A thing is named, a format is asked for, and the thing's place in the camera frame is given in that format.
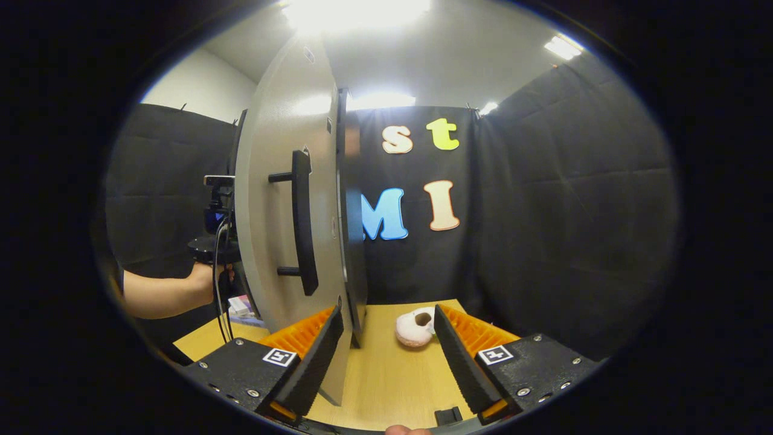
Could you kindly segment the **white pink box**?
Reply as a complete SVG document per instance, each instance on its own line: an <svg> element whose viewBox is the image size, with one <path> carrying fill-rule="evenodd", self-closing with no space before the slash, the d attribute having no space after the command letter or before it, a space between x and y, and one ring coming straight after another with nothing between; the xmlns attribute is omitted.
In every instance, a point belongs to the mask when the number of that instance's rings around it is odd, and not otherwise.
<svg viewBox="0 0 773 435"><path fill-rule="evenodd" d="M265 322L249 302L247 295L229 298L229 319L237 324L265 328Z"/></svg>

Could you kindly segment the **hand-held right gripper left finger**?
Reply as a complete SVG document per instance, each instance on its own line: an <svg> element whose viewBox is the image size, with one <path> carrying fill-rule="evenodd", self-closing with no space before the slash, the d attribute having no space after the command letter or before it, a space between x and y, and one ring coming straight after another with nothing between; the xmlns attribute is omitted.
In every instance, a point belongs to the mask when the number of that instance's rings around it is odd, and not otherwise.
<svg viewBox="0 0 773 435"><path fill-rule="evenodd" d="M341 306L333 305L259 341L235 338L184 373L249 412L298 423L311 410L343 333Z"/></svg>

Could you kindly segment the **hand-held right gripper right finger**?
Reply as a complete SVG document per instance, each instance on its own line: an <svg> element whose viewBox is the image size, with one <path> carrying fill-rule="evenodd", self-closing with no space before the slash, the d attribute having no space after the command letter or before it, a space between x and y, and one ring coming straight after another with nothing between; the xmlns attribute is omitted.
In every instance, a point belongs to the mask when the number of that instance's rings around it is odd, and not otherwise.
<svg viewBox="0 0 773 435"><path fill-rule="evenodd" d="M434 306L434 331L467 407L483 425L557 399L605 363L546 334L520 338L444 304Z"/></svg>

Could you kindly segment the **grey cabinet door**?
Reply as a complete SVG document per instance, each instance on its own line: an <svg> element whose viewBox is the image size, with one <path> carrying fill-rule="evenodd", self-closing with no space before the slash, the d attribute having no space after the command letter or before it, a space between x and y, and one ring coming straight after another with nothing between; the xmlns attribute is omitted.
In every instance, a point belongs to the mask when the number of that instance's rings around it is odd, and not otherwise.
<svg viewBox="0 0 773 435"><path fill-rule="evenodd" d="M323 42L297 35L287 41L260 79L246 113L236 157L235 213L249 293L271 332L338 304L344 333L318 394L344 402L353 339L345 288L339 215L336 129L339 89ZM301 279L276 267L298 265L293 239L292 184L271 184L271 173L292 170L292 152L311 158L312 235L318 289L306 297Z"/></svg>

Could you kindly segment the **black backdrop cloth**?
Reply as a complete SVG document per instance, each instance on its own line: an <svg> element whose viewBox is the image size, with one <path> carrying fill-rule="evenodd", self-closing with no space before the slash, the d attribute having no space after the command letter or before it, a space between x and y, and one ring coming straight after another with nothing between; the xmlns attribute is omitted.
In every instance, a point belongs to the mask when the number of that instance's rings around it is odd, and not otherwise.
<svg viewBox="0 0 773 435"><path fill-rule="evenodd" d="M129 271L184 279L205 234L205 175L234 175L238 124L138 104L109 157L94 239L114 292ZM353 111L364 153L370 305L456 300L519 336L543 333L605 359L659 304L680 206L672 154L627 81L590 53L561 63L486 116L472 108ZM158 349L226 313L132 316Z"/></svg>

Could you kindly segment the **black door handle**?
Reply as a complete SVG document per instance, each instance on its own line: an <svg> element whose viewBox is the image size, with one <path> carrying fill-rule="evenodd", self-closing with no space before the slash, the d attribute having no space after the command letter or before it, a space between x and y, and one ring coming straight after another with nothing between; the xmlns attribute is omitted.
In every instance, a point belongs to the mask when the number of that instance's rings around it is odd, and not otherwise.
<svg viewBox="0 0 773 435"><path fill-rule="evenodd" d="M271 173L268 182L290 182L292 184L293 239L298 265L276 267L278 276L295 276L301 279L306 297L318 289L319 278L316 268L311 218L311 158L301 150L292 152L292 170Z"/></svg>

